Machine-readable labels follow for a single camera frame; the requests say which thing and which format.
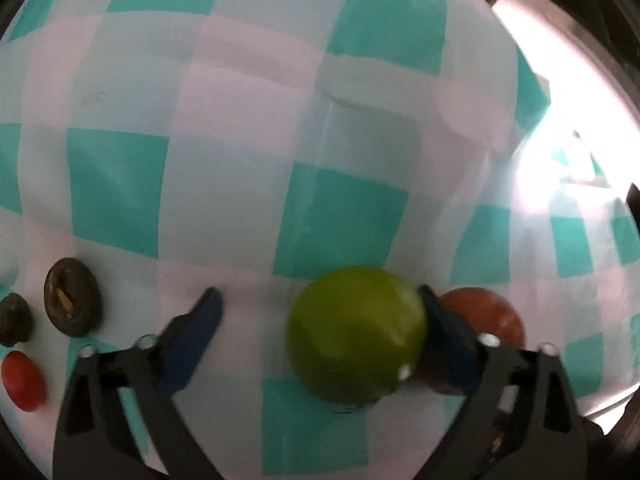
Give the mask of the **small red cherry tomato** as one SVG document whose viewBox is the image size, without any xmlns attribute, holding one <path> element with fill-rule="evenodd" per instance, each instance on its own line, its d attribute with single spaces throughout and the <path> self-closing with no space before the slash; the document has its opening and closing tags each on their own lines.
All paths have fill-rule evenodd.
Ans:
<svg viewBox="0 0 640 480">
<path fill-rule="evenodd" d="M 46 403 L 46 382 L 38 366 L 21 351 L 11 351 L 2 360 L 1 380 L 14 405 L 26 413 Z"/>
</svg>

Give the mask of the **dark chestnut with stem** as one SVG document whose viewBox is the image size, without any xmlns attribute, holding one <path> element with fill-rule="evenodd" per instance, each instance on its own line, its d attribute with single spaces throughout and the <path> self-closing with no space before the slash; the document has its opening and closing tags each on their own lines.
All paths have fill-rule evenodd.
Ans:
<svg viewBox="0 0 640 480">
<path fill-rule="evenodd" d="M 50 267 L 43 284 L 43 304 L 52 325 L 80 338 L 101 323 L 103 304 L 96 277 L 80 260 L 62 258 Z"/>
</svg>

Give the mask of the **teal white checkered tablecloth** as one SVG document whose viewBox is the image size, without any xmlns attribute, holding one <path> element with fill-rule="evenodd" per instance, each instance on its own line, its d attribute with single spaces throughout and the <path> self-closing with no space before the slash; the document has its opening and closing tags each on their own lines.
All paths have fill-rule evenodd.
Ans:
<svg viewBox="0 0 640 480">
<path fill-rule="evenodd" d="M 457 402 L 312 398 L 288 307 L 350 264 L 510 300 L 579 408 L 639 381 L 639 117 L 585 47 L 518 0 L 20 0 L 1 38 L 1 290 L 47 401 L 1 414 L 50 476 L 80 348 L 131 346 L 207 287 L 226 308 L 179 413 L 229 479 L 405 479 Z M 102 296 L 70 338 L 62 258 Z"/>
</svg>

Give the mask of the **small dark chestnut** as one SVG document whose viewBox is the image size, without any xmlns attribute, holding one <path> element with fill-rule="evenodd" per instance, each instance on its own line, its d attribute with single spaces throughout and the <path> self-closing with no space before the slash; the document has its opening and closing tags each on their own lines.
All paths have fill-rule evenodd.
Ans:
<svg viewBox="0 0 640 480">
<path fill-rule="evenodd" d="M 0 302 L 0 344 L 13 348 L 29 341 L 34 329 L 32 311 L 27 301 L 19 294 L 10 292 Z"/>
</svg>

